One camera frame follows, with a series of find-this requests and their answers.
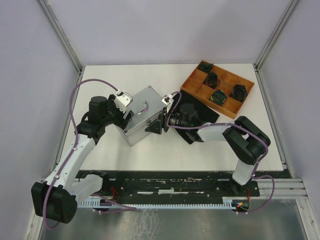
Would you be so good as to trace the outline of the grey metal first aid box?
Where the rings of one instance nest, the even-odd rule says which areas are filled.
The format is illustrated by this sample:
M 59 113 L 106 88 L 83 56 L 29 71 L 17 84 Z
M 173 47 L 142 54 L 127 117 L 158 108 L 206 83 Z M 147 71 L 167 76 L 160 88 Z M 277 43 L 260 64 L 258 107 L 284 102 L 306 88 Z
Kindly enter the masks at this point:
M 158 118 L 166 106 L 161 95 L 150 85 L 134 94 L 132 98 L 127 111 L 132 111 L 134 115 L 125 129 L 117 128 L 131 147 L 150 134 L 145 128 Z

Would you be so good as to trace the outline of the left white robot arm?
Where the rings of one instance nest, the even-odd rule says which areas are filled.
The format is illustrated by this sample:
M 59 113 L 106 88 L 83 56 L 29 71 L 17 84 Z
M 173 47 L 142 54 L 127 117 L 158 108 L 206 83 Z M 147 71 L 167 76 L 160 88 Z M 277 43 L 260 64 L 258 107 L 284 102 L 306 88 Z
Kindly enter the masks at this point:
M 69 223 L 78 206 L 92 194 L 106 195 L 111 183 L 98 174 L 89 174 L 75 182 L 76 176 L 90 152 L 105 134 L 106 127 L 126 128 L 133 112 L 127 112 L 133 98 L 128 93 L 109 97 L 94 96 L 81 122 L 76 126 L 74 142 L 44 182 L 35 182 L 31 196 L 35 214 L 44 219 Z

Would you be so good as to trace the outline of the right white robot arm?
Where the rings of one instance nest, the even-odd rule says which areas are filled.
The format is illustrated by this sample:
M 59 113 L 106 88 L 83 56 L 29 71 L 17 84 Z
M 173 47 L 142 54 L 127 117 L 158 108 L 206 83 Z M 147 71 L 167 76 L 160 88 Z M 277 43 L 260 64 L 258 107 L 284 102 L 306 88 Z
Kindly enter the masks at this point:
M 176 112 L 168 112 L 164 108 L 145 131 L 160 135 L 170 128 L 184 131 L 191 142 L 225 141 L 229 144 L 238 158 L 233 180 L 229 183 L 231 193 L 236 196 L 247 191 L 247 183 L 271 144 L 270 138 L 246 116 L 226 123 L 204 122 L 191 103 L 182 104 Z

